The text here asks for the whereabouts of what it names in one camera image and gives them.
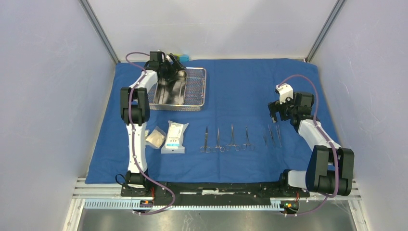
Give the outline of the steel toothed tissue forceps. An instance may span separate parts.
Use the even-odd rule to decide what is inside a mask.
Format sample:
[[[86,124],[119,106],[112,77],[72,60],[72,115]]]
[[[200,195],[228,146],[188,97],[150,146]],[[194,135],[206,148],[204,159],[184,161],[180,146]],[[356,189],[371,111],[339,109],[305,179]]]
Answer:
[[[273,147],[276,147],[276,143],[275,143],[275,139],[274,139],[274,133],[272,131],[272,125],[268,125],[268,130],[269,130],[269,134],[270,134],[270,137],[271,137]]]

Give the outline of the metal mesh tray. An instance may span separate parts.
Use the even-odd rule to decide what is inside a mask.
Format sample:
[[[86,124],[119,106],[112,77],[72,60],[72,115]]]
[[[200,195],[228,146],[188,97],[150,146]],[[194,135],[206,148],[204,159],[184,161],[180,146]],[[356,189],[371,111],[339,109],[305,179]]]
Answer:
[[[183,105],[154,104],[157,82],[148,91],[151,110],[200,111],[205,103],[206,70],[202,67],[187,67],[187,84]]]

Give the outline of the steel needle holder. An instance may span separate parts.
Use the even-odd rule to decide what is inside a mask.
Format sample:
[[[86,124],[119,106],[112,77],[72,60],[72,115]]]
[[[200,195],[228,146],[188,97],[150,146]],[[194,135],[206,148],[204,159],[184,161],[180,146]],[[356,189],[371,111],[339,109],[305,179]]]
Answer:
[[[255,149],[255,145],[250,142],[250,139],[249,139],[249,130],[248,130],[248,127],[247,127],[247,126],[245,126],[245,138],[246,138],[246,141],[245,141],[245,143],[242,144],[242,149],[243,149],[243,150],[251,150],[251,151],[253,151],[253,150]]]

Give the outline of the blue surgical wrap cloth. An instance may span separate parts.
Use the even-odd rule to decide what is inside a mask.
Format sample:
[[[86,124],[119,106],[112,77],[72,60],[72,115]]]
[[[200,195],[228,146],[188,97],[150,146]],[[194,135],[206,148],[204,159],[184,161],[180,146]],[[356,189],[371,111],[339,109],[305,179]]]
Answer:
[[[168,121],[189,123],[184,133],[184,154],[161,154],[146,148],[149,176],[168,182],[250,183],[277,181],[285,169],[306,170],[311,150],[289,121],[280,121],[282,148],[278,136],[276,147],[265,147],[263,130],[268,133],[272,121],[268,104],[277,100],[275,86],[288,79],[295,91],[318,94],[318,119],[323,129],[339,141],[324,97],[316,65],[292,59],[194,60],[187,67],[207,71],[206,96],[197,112],[151,110],[147,129],[156,126],[168,129]],[[231,124],[239,151],[212,152],[216,146],[217,129],[220,144],[230,144]],[[255,149],[243,150],[245,126]],[[208,127],[210,153],[201,153],[204,133]]]

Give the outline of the steel hemostat forceps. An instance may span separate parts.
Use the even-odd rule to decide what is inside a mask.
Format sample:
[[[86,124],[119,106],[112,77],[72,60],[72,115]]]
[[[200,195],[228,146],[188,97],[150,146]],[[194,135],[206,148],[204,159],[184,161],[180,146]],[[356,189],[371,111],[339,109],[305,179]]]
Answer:
[[[240,150],[240,146],[237,145],[236,142],[235,142],[234,126],[233,126],[233,124],[231,124],[230,144],[227,144],[227,145],[225,146],[225,150],[226,150],[226,151],[230,151],[230,150],[239,151],[239,150]]]

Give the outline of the steel ring-handled forceps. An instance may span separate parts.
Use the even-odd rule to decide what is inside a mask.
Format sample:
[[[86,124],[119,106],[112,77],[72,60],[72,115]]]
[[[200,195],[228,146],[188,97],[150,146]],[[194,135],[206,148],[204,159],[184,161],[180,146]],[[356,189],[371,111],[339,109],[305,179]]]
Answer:
[[[216,152],[216,151],[220,151],[222,153],[225,151],[225,147],[221,146],[220,144],[220,130],[219,129],[217,129],[216,146],[212,149],[212,152]]]

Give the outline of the beige gauze packet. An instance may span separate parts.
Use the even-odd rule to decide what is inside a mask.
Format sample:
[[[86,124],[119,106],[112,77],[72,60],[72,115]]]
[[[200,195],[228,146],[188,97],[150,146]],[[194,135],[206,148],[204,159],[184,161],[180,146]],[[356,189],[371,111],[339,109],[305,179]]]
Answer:
[[[166,140],[166,133],[156,126],[154,130],[146,137],[146,144],[154,149],[162,147]]]

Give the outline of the steel surgical scissors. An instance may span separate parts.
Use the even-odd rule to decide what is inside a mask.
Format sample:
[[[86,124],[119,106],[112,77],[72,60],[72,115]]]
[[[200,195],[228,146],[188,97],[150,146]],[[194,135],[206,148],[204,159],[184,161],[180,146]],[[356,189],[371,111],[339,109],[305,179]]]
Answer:
[[[201,153],[210,153],[211,148],[208,146],[208,127],[205,129],[204,133],[204,144],[203,146],[200,147],[200,152]]]

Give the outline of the white sterile packet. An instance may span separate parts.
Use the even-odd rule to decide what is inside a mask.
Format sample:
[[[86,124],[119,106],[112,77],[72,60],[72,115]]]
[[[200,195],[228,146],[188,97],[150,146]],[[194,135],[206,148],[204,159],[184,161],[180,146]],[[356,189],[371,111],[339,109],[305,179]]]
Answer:
[[[166,135],[165,144],[161,148],[161,154],[184,154],[184,132],[189,123],[182,124],[169,120],[168,125],[168,132]]]

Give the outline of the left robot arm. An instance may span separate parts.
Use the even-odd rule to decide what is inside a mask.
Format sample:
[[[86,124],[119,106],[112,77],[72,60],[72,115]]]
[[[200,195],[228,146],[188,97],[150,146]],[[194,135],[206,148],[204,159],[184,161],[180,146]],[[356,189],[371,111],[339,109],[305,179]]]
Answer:
[[[187,68],[174,54],[151,51],[148,57],[140,77],[120,90],[120,114],[129,137],[129,165],[124,186],[132,187],[139,196],[151,191],[145,157],[145,130],[151,115],[148,92],[156,87],[155,104],[182,105],[187,82]]]

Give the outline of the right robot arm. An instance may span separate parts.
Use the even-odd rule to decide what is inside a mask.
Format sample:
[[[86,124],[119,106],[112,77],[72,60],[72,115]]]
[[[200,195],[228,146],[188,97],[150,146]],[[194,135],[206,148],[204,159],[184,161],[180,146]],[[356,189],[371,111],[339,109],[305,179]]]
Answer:
[[[311,111],[315,97],[306,92],[280,94],[268,108],[273,123],[290,121],[294,130],[306,141],[311,157],[306,170],[284,170],[278,191],[291,196],[297,188],[328,197],[348,196],[352,190],[354,152],[337,144],[323,129]]]

